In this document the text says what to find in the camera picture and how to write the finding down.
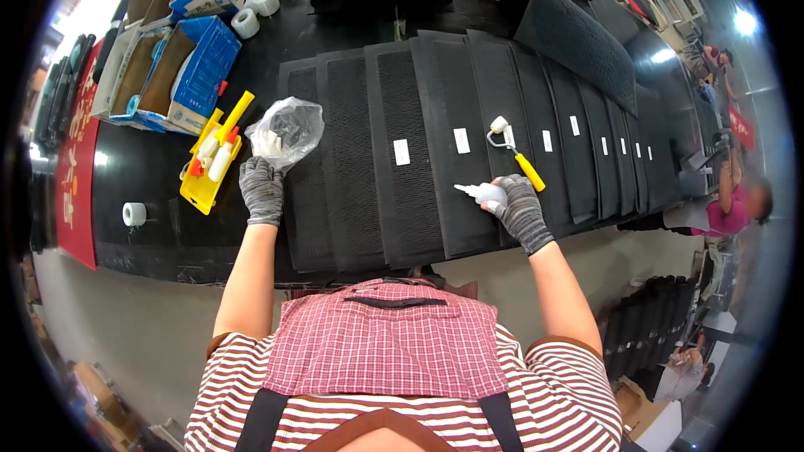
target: hand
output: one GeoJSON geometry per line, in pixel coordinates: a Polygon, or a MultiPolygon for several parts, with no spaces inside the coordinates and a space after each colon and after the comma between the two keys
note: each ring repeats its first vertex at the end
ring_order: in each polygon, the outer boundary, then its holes
{"type": "Polygon", "coordinates": [[[249,157],[240,165],[240,192],[250,216],[248,225],[270,224],[279,227],[285,175],[268,164],[265,157],[249,157]]]}
{"type": "Polygon", "coordinates": [[[491,183],[502,187],[505,191],[508,206],[504,207],[492,200],[480,207],[497,216],[508,234],[519,241],[528,257],[553,241],[553,236],[544,223],[542,206],[530,180],[514,174],[497,177],[491,183]]]}

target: black table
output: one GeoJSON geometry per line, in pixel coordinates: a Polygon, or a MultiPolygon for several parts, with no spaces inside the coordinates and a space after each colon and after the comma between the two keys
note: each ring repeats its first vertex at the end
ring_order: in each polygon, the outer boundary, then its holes
{"type": "MultiPolygon", "coordinates": [[[[281,9],[260,18],[260,31],[243,41],[218,101],[226,114],[245,90],[255,99],[240,120],[240,129],[259,119],[276,99],[279,64],[339,49],[395,41],[394,16],[311,15],[308,0],[280,0],[281,9]]],[[[475,28],[508,36],[509,25],[493,0],[455,0],[454,10],[429,17],[407,15],[406,32],[417,29],[465,33],[475,28]]],[[[686,68],[674,60],[650,58],[668,46],[645,26],[627,46],[637,67],[638,83],[657,90],[668,109],[674,156],[683,157],[700,144],[696,108],[686,68]]],[[[178,174],[195,143],[190,136],[157,134],[100,123],[95,150],[108,157],[93,174],[93,240],[97,266],[131,275],[194,284],[225,283],[246,227],[247,210],[237,185],[240,163],[251,156],[248,145],[235,159],[222,184],[217,204],[204,216],[179,196],[178,174]],[[121,220],[127,201],[146,204],[149,221],[129,229],[121,220]]],[[[687,192],[695,196],[702,192],[687,192]]],[[[317,287],[389,275],[377,270],[361,275],[331,272],[297,273],[290,263],[287,235],[280,229],[276,246],[276,288],[317,287]]]]}

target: floor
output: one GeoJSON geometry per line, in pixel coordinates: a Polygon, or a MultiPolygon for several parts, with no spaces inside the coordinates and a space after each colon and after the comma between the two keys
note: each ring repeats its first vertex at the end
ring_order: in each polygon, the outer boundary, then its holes
{"type": "MultiPolygon", "coordinates": [[[[99,25],[98,33],[105,28],[99,25]]],[[[671,37],[665,40],[676,47],[671,37]]],[[[65,43],[72,45],[67,38],[65,43]]],[[[602,229],[559,244],[597,315],[628,291],[632,277],[688,274],[703,238],[602,229]]],[[[35,255],[34,261],[41,316],[62,357],[99,363],[147,422],[173,417],[185,426],[222,290],[93,271],[58,250],[35,255]]],[[[434,268],[456,286],[478,281],[479,298],[497,307],[499,323],[523,344],[544,334],[536,287],[520,249],[434,268]]],[[[276,292],[275,322],[285,298],[286,292],[276,292]]]]}

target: white glue bottle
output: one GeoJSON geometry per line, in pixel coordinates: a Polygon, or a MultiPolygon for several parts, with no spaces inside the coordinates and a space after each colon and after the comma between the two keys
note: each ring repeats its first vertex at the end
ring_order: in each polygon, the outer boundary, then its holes
{"type": "Polygon", "coordinates": [[[459,191],[463,191],[469,196],[474,197],[474,202],[476,202],[478,205],[482,205],[490,200],[495,200],[504,207],[508,206],[508,196],[506,196],[506,193],[502,187],[487,184],[486,182],[483,182],[480,185],[456,184],[453,185],[453,187],[457,188],[459,191]]]}

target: red mat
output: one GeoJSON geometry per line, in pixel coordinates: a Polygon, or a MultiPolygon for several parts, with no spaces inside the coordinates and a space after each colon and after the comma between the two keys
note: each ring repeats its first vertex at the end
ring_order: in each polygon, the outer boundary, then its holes
{"type": "Polygon", "coordinates": [[[89,53],[75,96],[70,129],[59,148],[56,166],[55,223],[59,247],[95,269],[93,245],[93,167],[100,121],[90,116],[97,84],[92,74],[101,51],[98,42],[89,53]]]}

